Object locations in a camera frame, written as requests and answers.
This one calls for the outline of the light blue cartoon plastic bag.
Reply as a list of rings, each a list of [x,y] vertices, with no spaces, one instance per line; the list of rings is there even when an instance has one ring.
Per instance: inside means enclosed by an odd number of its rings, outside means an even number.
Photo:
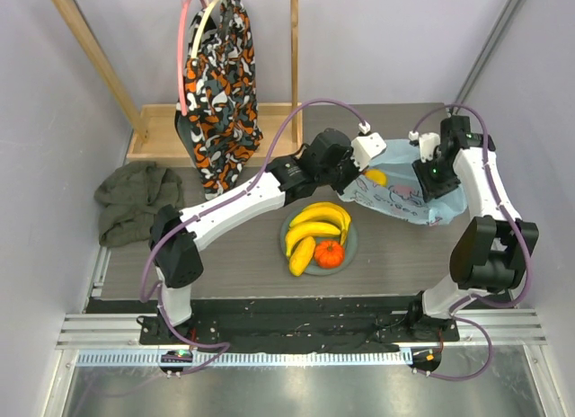
[[[372,160],[370,168],[386,176],[386,184],[380,185],[365,175],[359,176],[339,196],[343,202],[356,202],[390,217],[396,217],[415,225],[439,226],[449,224],[467,210],[462,188],[447,195],[426,201],[412,169],[419,159],[419,149],[405,139],[387,142],[385,152]]]

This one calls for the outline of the yellow fake banana bunch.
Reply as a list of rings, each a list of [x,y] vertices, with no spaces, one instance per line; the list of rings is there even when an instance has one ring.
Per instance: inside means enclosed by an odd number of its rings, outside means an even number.
[[[284,254],[289,258],[300,241],[307,237],[338,237],[346,243],[351,215],[331,202],[318,202],[304,208],[288,223],[284,237]]]

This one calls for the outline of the orange fake fruit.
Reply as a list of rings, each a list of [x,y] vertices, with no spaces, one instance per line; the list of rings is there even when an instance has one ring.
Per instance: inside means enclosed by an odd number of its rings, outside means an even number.
[[[345,261],[345,249],[334,240],[321,241],[314,249],[314,261],[322,269],[335,269]]]

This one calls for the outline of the yellow fake mango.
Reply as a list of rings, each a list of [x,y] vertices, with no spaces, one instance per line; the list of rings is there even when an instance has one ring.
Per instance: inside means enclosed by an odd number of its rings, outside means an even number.
[[[312,236],[304,238],[297,244],[288,262],[289,271],[293,276],[299,277],[305,272],[305,269],[314,258],[315,246],[315,238]]]

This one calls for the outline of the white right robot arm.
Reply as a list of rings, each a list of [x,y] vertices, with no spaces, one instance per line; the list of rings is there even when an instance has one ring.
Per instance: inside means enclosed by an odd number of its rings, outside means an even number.
[[[415,340],[445,331],[455,313],[479,300],[505,308],[495,296],[530,284],[531,255],[538,241],[535,223],[513,207],[497,168],[496,147],[487,130],[474,133],[466,116],[443,119],[437,133],[409,134],[420,157],[413,171],[427,202],[460,189],[470,223],[451,252],[448,274],[435,287],[421,291],[404,321]]]

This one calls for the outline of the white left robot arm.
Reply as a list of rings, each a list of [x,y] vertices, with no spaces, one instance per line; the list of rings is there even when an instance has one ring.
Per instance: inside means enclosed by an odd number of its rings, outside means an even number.
[[[173,344],[190,337],[191,285],[204,271],[200,253],[221,235],[272,210],[312,196],[321,187],[343,192],[367,167],[369,137],[337,129],[318,134],[301,154],[279,156],[261,173],[192,208],[165,206],[151,228],[150,263],[161,284],[161,335]]]

